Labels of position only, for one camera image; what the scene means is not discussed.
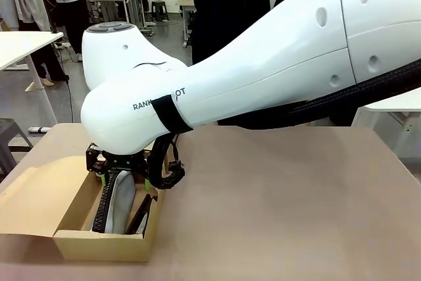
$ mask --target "tabletop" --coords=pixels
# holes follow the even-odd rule
[[[0,70],[61,37],[61,32],[0,32]]]
[[[421,112],[421,88],[371,103],[365,108],[377,112]]]
[[[178,6],[193,6],[195,5],[194,0],[177,0],[176,5]]]
[[[83,155],[57,124],[9,174]],[[52,240],[0,236],[5,280],[417,280],[421,188],[364,128],[205,126],[178,141],[186,176],[162,208],[149,263],[65,263]],[[0,185],[0,190],[7,183]]]

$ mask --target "black pants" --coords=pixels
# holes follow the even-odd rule
[[[38,28],[38,25],[35,22],[24,23],[23,21],[19,20],[19,31],[40,31],[40,29]],[[54,50],[51,44],[46,45],[41,49],[38,49],[37,51],[33,52],[31,54],[31,58],[34,62],[35,68],[40,78],[45,78],[47,75],[45,68],[42,66],[42,64],[45,64],[51,80],[66,80],[66,75],[64,74],[60,63],[54,54]]]
[[[76,54],[82,52],[82,36],[89,27],[89,11],[86,0],[76,0],[71,3],[59,3],[64,17],[67,38]]]

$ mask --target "white robotic arm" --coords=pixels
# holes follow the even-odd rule
[[[152,106],[166,95],[194,128],[329,95],[421,57],[421,0],[285,0],[188,68],[130,25],[96,28],[84,35],[86,79],[94,89],[81,118],[92,140],[117,155],[174,132]]]

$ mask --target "floor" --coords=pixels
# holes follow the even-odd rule
[[[191,47],[183,48],[183,20],[179,14],[171,14],[168,24],[152,27],[155,36],[148,38],[153,45],[165,53],[191,65]],[[76,56],[71,50],[62,52],[64,71],[70,76],[69,87],[71,91],[74,122],[80,122],[80,108],[89,92],[81,63],[72,62]],[[48,120],[36,92],[24,92],[31,83],[28,71],[0,72],[0,118],[13,118],[18,125],[27,131],[30,126],[48,126]],[[47,88],[57,120],[60,123],[72,122],[70,111],[70,96],[65,83],[55,84]]]

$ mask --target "gray stool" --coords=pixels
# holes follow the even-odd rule
[[[165,5],[165,1],[162,0],[155,0],[152,1],[152,16],[157,20],[157,21],[162,21],[163,19],[167,19],[168,18],[168,11],[166,9],[166,5]]]
[[[9,146],[9,142],[18,134],[24,138],[28,146]],[[16,166],[12,152],[29,152],[32,148],[31,142],[12,118],[0,118],[0,168],[5,175]]]

